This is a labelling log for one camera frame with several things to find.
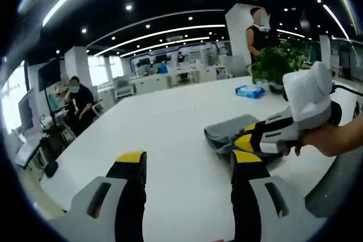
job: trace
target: yellow stripe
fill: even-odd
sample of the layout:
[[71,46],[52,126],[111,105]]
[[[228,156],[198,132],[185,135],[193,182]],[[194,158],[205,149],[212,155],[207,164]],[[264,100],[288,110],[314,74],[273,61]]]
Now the yellow stripe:
[[250,140],[251,140],[251,136],[252,134],[245,134],[241,137],[239,137],[234,144],[241,148],[242,150],[248,151],[248,152],[253,152],[253,148],[251,146]]
[[254,124],[251,124],[251,125],[248,125],[247,127],[245,127],[245,131],[248,131],[248,130],[254,130],[255,129],[255,126],[256,126],[256,123]]
[[130,153],[122,154],[120,157],[116,159],[116,162],[119,163],[139,163],[141,159],[141,155],[144,151],[135,151]]
[[249,152],[234,150],[233,153],[236,155],[237,163],[262,162],[262,160],[259,157]]

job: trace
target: person sitting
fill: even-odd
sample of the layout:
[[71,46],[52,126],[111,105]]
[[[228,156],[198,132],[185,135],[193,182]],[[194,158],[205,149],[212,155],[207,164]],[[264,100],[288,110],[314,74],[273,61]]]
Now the person sitting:
[[92,110],[94,98],[92,92],[79,82],[79,78],[74,76],[69,81],[68,91],[65,95],[65,102],[74,101],[77,107],[76,113],[69,113],[73,122],[70,126],[75,136],[83,133],[93,122],[95,113]]

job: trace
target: window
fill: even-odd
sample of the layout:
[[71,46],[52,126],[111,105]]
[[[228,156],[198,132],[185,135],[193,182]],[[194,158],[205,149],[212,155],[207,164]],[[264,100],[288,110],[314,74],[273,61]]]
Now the window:
[[108,82],[106,67],[103,57],[88,57],[88,68],[93,86]]
[[109,65],[111,66],[112,77],[121,77],[124,75],[124,69],[120,57],[110,56]]
[[24,63],[22,63],[1,89],[2,116],[8,133],[22,125],[18,103],[26,93]]

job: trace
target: hand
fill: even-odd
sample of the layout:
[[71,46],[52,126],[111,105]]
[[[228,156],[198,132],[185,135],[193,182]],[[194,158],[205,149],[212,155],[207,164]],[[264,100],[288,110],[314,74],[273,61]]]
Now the hand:
[[336,156],[345,152],[345,139],[344,127],[325,124],[313,130],[307,130],[301,139],[302,145],[295,147],[295,153],[299,156],[302,146],[312,145],[327,157]]

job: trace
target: black ceiling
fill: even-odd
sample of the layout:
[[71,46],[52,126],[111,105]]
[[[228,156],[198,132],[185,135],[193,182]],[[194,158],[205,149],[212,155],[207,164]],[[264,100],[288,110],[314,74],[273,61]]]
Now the black ceiling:
[[[97,52],[98,48],[107,48],[158,31],[206,24],[225,24],[224,14],[236,3],[266,7],[272,14],[273,25],[300,34],[304,33],[299,25],[299,19],[302,13],[306,11],[313,28],[312,36],[317,37],[318,34],[325,33],[328,30],[330,35],[343,37],[336,23],[316,0],[68,0],[51,18],[48,24],[42,28],[41,24],[46,11],[49,11],[57,1],[46,0],[46,3],[41,8],[37,7],[35,12],[32,9],[29,10],[29,14],[33,12],[32,24],[28,23],[25,29],[30,28],[32,30],[33,36],[30,37],[34,37],[34,39],[28,40],[35,41],[39,39],[39,41],[36,41],[28,48],[24,47],[26,50],[17,50],[17,54],[12,55],[14,56],[14,60],[11,60],[12,62],[20,63],[23,59],[29,61],[30,64],[46,62],[56,56],[56,50],[58,49],[64,54],[72,46],[87,46],[116,29],[173,12],[206,9],[224,10],[224,12],[192,12],[190,14],[173,15],[151,20],[148,22],[151,25],[150,29],[145,28],[146,23],[136,24],[94,43],[90,47],[91,53]],[[357,37],[353,27],[350,25],[349,18],[339,2],[337,0],[323,0],[323,2],[334,10],[347,30],[348,35],[356,39]],[[127,3],[133,5],[132,11],[125,10]],[[192,21],[188,20],[189,16],[193,17]],[[29,22],[27,14],[21,19]],[[81,34],[82,27],[87,27],[88,29],[85,35]],[[216,33],[216,36],[213,37],[214,39],[222,36],[227,38],[228,35],[227,28],[214,30],[198,29],[183,31],[177,34],[188,34],[188,38],[193,38],[200,37],[200,35],[208,36],[209,31]],[[116,40],[111,40],[112,36],[116,36]],[[120,50],[128,52],[136,50],[136,45],[141,47],[155,45],[159,43],[160,39],[164,40],[166,36],[155,36],[131,43],[123,46]]]

